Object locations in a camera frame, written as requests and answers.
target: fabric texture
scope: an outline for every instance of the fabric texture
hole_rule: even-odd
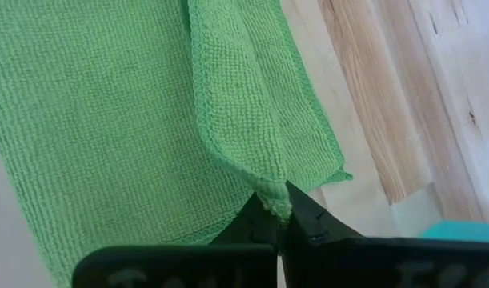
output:
[[[257,191],[349,179],[279,0],[0,1],[0,155],[61,287],[104,246],[207,243]]]

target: wooden surface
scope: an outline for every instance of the wooden surface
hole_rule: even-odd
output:
[[[409,3],[489,221],[489,0]]]
[[[392,206],[425,191],[441,218],[489,221],[489,0],[283,9],[356,176],[321,189],[328,209],[367,233],[399,232]]]

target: white surface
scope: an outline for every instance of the white surface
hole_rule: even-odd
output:
[[[435,204],[434,185],[418,190],[391,206],[397,229],[403,237],[418,237],[432,225],[442,221]]]
[[[53,287],[0,159],[0,288]]]

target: folded towel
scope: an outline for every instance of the folded towel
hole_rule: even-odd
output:
[[[61,287],[113,245],[207,243],[257,191],[348,179],[279,0],[0,1],[0,155]]]

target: light wood grain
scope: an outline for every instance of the light wood grain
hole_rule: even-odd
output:
[[[443,104],[440,87],[426,47],[420,38],[410,4],[407,0],[374,0],[373,3],[389,53],[403,84],[404,95],[410,103],[424,150],[430,159],[443,216],[447,219],[482,221],[483,215],[475,188],[456,143],[447,108]],[[442,9],[451,2],[438,0],[432,3]],[[456,15],[451,13],[445,17],[454,17],[455,23],[438,27],[437,30],[452,30],[466,23],[461,8],[455,9]],[[434,29],[432,23],[427,29]]]
[[[316,0],[284,0],[283,12],[315,92],[346,157],[351,182],[327,185],[326,208],[366,235],[398,235],[362,124]]]
[[[411,111],[369,1],[320,0],[390,203],[431,183]]]
[[[489,0],[409,1],[489,221]]]

